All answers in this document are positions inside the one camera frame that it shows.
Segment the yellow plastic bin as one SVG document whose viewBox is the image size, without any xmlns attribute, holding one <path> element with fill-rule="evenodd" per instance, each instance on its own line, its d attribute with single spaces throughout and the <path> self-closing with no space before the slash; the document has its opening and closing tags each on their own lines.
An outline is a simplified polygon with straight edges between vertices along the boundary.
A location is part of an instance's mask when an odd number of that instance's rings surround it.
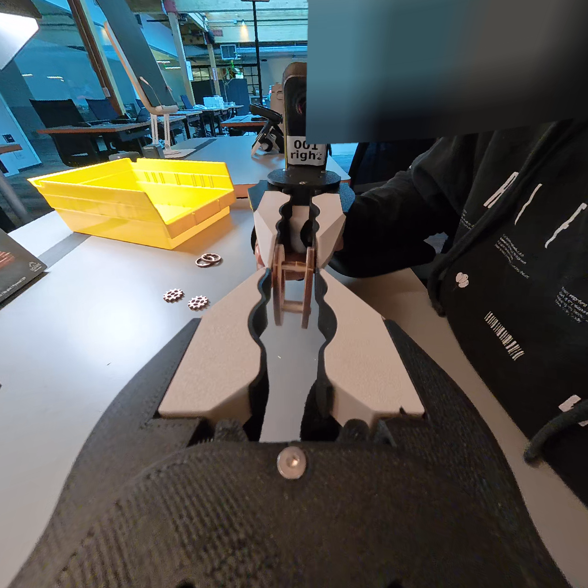
<svg viewBox="0 0 588 588">
<path fill-rule="evenodd" d="M 173 250 L 227 216 L 223 162 L 129 158 L 29 178 L 73 232 Z"/>
</svg>

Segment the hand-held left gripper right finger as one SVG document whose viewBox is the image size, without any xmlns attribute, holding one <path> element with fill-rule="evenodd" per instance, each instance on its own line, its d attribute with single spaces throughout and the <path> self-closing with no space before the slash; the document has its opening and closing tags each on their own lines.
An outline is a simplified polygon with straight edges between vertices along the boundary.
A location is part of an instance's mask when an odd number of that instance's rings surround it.
<svg viewBox="0 0 588 588">
<path fill-rule="evenodd" d="M 326 409 L 334 420 L 361 420 L 373 429 L 381 419 L 422 418 L 424 406 L 384 318 L 324 269 L 315 285 L 326 339 Z"/>
</svg>

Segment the black screen on stand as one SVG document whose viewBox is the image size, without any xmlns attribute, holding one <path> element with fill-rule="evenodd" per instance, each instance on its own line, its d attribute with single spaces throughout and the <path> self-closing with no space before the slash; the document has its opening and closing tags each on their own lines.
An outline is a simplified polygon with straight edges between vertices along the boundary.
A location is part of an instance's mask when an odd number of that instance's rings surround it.
<svg viewBox="0 0 588 588">
<path fill-rule="evenodd" d="M 155 158 L 187 157 L 191 149 L 171 145 L 171 115 L 179 109 L 134 14 L 126 1 L 98 1 L 98 5 L 107 19 L 107 37 L 150 114 L 152 146 L 148 151 Z"/>
</svg>

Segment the person's black hoodie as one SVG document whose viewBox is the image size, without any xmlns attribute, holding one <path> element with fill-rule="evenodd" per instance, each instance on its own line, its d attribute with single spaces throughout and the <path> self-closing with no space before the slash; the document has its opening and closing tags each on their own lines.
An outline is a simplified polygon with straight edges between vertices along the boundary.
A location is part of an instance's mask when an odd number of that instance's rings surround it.
<svg viewBox="0 0 588 588">
<path fill-rule="evenodd" d="M 587 505 L 587 120 L 558 124 L 455 243 L 440 307 L 461 349 Z"/>
</svg>

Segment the wooden spool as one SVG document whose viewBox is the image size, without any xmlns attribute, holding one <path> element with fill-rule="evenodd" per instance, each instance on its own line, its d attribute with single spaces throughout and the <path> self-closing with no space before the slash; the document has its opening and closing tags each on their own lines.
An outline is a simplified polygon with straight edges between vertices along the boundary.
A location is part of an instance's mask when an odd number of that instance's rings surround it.
<svg viewBox="0 0 588 588">
<path fill-rule="evenodd" d="M 272 261 L 272 292 L 275 324 L 283 325 L 284 313 L 298 313 L 301 315 L 301 327 L 308 328 L 311 315 L 311 298 L 316 268 L 316 252 L 314 247 L 306 249 L 305 261 L 300 254 L 286 255 L 284 246 L 277 244 Z M 285 284 L 288 279 L 303 279 L 304 289 L 302 300 L 288 300 L 285 298 Z"/>
</svg>

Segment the black white device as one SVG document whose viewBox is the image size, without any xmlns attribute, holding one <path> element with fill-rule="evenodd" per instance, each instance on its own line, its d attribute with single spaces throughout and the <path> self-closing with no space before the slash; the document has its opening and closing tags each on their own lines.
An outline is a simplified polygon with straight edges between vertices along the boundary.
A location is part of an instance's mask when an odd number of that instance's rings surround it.
<svg viewBox="0 0 588 588">
<path fill-rule="evenodd" d="M 266 119 L 263 128 L 257 134 L 255 142 L 252 145 L 251 156 L 254 157 L 258 151 L 265 153 L 277 151 L 278 153 L 284 154 L 285 137 L 280 128 L 280 124 L 283 122 L 283 115 L 255 104 L 250 104 L 250 111 L 251 114 Z"/>
</svg>

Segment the background wooden desk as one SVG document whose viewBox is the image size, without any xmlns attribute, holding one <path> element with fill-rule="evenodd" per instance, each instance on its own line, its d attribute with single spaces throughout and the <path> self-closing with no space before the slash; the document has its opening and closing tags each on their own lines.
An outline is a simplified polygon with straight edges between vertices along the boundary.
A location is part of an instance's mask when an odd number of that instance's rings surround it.
<svg viewBox="0 0 588 588">
<path fill-rule="evenodd" d="M 142 147 L 151 143 L 151 115 L 138 122 L 66 125 L 37 133 L 52 139 L 65 166 L 78 168 L 106 162 L 116 153 L 142 153 Z"/>
<path fill-rule="evenodd" d="M 268 120 L 262 116 L 246 114 L 231 117 L 221 122 L 220 127 L 229 136 L 256 135 L 262 130 L 266 122 Z"/>
</svg>

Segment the white angled panel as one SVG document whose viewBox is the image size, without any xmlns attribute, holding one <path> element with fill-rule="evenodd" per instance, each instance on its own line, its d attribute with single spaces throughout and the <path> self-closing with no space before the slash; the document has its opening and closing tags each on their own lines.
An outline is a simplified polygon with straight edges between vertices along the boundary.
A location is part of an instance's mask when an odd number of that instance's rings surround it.
<svg viewBox="0 0 588 588">
<path fill-rule="evenodd" d="M 38 21 L 35 18 L 1 12 L 1 70 L 38 30 Z"/>
</svg>

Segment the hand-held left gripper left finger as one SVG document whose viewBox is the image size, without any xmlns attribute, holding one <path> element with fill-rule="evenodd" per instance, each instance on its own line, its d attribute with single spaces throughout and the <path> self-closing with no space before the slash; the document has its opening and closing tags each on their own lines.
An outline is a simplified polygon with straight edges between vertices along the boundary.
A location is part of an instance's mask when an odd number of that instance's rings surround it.
<svg viewBox="0 0 588 588">
<path fill-rule="evenodd" d="M 257 270 L 202 316 L 158 408 L 165 418 L 263 420 L 271 271 Z"/>
</svg>

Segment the person's right forearm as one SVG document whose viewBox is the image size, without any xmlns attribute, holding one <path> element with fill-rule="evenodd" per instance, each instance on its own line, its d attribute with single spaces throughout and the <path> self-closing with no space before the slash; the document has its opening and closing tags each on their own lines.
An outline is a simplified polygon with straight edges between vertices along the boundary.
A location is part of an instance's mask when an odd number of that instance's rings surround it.
<svg viewBox="0 0 588 588">
<path fill-rule="evenodd" d="M 372 277 L 429 263 L 426 239 L 453 236 L 472 187 L 473 135 L 441 138 L 406 171 L 356 197 L 329 266 Z"/>
</svg>

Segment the black office chair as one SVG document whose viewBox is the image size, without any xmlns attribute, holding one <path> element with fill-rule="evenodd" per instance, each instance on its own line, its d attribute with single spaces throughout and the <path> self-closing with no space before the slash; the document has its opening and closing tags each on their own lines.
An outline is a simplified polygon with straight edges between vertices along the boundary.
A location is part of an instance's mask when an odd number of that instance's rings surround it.
<svg viewBox="0 0 588 588">
<path fill-rule="evenodd" d="M 112 122 L 118 119 L 119 114 L 115 111 L 108 99 L 86 99 L 89 110 L 99 121 Z"/>
<path fill-rule="evenodd" d="M 74 126 L 89 128 L 91 125 L 84 120 L 73 100 L 29 100 L 31 106 L 46 128 L 58 126 Z"/>
</svg>

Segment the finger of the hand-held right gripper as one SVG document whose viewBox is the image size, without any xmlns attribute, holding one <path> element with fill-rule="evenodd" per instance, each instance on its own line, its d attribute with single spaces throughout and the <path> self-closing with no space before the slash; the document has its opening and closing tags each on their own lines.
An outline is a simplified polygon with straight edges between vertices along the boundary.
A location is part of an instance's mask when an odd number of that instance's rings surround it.
<svg viewBox="0 0 588 588">
<path fill-rule="evenodd" d="M 273 255 L 278 238 L 284 245 L 287 254 L 294 253 L 290 235 L 290 220 L 285 220 L 285 228 L 277 226 L 283 220 L 281 208 L 290 203 L 290 195 L 277 190 L 266 190 L 254 211 L 254 228 L 256 242 L 259 243 L 263 261 L 266 267 L 272 267 Z"/>
<path fill-rule="evenodd" d="M 320 194 L 312 199 L 313 247 L 317 269 L 323 269 L 330 261 L 342 236 L 345 214 L 339 194 Z"/>
</svg>

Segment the dark puzzle kit box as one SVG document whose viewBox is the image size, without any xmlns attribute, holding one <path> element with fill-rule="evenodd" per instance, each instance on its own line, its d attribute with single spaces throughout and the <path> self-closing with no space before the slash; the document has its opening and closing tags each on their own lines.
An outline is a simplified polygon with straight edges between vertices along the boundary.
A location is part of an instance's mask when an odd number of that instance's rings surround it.
<svg viewBox="0 0 588 588">
<path fill-rule="evenodd" d="M 1 231 L 1 303 L 16 295 L 46 269 L 44 262 Z"/>
</svg>

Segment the grey metal pole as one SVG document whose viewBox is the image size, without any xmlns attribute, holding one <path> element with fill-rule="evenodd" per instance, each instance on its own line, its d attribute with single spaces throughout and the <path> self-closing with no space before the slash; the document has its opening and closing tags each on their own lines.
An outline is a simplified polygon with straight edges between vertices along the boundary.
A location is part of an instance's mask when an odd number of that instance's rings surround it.
<svg viewBox="0 0 588 588">
<path fill-rule="evenodd" d="M 26 210 L 25 206 L 14 192 L 11 185 L 6 180 L 4 173 L 1 171 L 1 192 L 8 202 L 13 213 L 19 218 L 23 224 L 28 224 L 32 221 L 32 217 Z"/>
</svg>

